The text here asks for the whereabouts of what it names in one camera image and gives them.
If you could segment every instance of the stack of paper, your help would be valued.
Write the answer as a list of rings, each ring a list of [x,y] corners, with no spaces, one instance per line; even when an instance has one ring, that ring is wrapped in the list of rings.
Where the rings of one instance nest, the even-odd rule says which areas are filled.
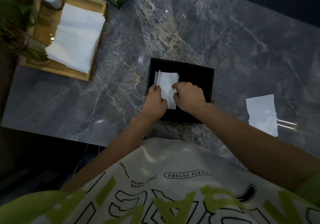
[[[102,13],[65,4],[48,58],[88,73],[104,21]]]
[[[249,125],[272,136],[278,136],[277,114],[273,94],[247,98],[246,102]]]
[[[161,87],[161,97],[167,100],[168,109],[176,109],[177,105],[174,102],[175,89],[172,89],[174,83],[179,82],[178,73],[162,72],[155,73],[154,82]]]

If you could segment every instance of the shirt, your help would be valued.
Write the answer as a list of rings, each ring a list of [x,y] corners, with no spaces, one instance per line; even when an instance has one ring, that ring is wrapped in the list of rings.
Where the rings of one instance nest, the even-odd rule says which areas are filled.
[[[294,194],[198,145],[151,138],[74,194],[2,206],[0,223],[320,223],[319,179]]]

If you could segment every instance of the gray marble surface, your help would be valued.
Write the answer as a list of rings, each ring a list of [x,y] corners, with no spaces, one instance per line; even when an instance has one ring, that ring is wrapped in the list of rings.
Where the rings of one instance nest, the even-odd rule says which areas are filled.
[[[18,66],[2,126],[106,146],[141,110],[153,56],[214,68],[216,105],[246,122],[246,98],[274,94],[298,124],[279,137],[320,157],[319,45],[319,28],[245,0],[127,0],[110,6],[93,80]],[[147,137],[236,161],[204,125],[159,121]]]

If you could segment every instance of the person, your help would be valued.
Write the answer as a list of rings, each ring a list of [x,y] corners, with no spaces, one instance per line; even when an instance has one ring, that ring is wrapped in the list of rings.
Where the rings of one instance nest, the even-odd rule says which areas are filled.
[[[206,103],[190,82],[175,103],[203,122],[247,168],[193,143],[151,138],[166,112],[161,88],[60,191],[20,197],[1,223],[320,223],[320,160]]]

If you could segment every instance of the person's right hand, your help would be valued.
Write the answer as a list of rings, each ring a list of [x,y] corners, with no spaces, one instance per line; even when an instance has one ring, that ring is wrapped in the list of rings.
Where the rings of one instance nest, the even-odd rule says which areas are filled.
[[[178,93],[174,93],[173,99],[180,109],[193,115],[199,107],[206,104],[205,96],[201,88],[191,82],[179,82],[172,85]]]

